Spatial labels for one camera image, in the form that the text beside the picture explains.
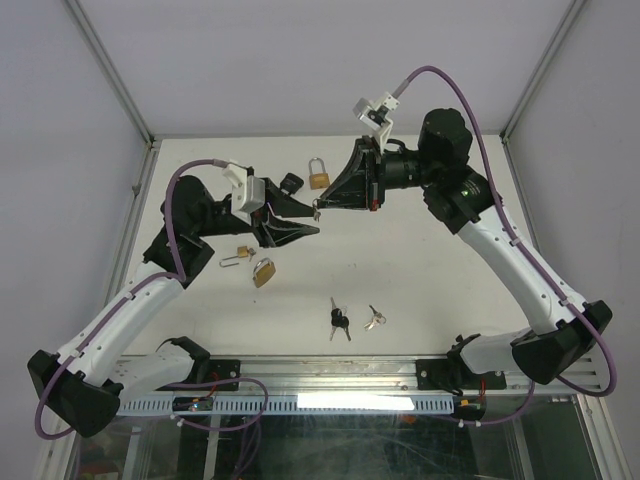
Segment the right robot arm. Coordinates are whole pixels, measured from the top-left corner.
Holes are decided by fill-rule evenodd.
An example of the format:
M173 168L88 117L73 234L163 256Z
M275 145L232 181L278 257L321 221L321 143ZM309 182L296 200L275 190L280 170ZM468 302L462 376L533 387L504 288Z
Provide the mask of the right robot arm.
M490 371L518 371L548 384L595 346L594 336L604 331L612 312L604 301L589 302L570 288L532 250L488 175L469 166L472 140L455 109L427 113L414 150L399 140L383 150L376 139L363 136L316 206L376 211L387 191L421 188L431 215L486 262L529 323L508 334L458 336L433 380L454 390Z

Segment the medium brass padlock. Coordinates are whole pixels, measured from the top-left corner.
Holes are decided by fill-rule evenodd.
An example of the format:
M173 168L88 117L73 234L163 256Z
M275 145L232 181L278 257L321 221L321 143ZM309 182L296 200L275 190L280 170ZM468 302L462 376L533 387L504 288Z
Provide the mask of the medium brass padlock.
M253 268L252 281L256 288L263 287L276 273L275 263L268 257L259 260Z

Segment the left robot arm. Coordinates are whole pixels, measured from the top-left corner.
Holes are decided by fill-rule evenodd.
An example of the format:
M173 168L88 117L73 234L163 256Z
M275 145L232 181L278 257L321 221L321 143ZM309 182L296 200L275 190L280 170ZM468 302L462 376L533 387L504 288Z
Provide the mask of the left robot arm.
M44 431L50 409L71 431L88 438L103 430L121 405L173 384L198 388L210 380L211 355L186 336L169 339L156 352L118 367L117 362L150 320L181 295L214 255L206 238L250 233L262 248L277 248L318 233L303 223L314 210L259 179L265 195L243 221L231 212L234 196L214 199L195 176L170 181L161 206L165 224L143 254L133 278L75 338L57 352L39 350L27 369L39 401L34 426Z

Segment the small brass padlock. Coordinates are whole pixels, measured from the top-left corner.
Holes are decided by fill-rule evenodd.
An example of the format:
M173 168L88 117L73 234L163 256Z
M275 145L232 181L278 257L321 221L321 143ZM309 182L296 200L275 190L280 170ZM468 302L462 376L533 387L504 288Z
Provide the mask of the small brass padlock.
M240 246L236 249L236 254L230 257L223 258L219 261L221 268L229 268L236 266L242 259L249 259L249 246Z

